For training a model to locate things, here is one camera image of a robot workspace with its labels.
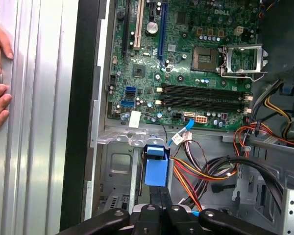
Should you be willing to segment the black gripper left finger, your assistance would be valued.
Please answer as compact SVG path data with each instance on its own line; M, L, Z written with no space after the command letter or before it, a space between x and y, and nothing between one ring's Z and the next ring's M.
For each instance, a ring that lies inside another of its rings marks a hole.
M61 232L62 235L158 235L161 227L161 188L149 188L150 203L129 213L113 208Z

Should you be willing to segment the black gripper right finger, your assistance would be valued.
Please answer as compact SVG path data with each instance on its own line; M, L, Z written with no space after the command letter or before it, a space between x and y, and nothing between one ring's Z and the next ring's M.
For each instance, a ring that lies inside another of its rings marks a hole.
M161 226L164 235L272 235L271 231L253 225L216 209L205 209L198 216L188 207L173 204L169 190L160 187Z

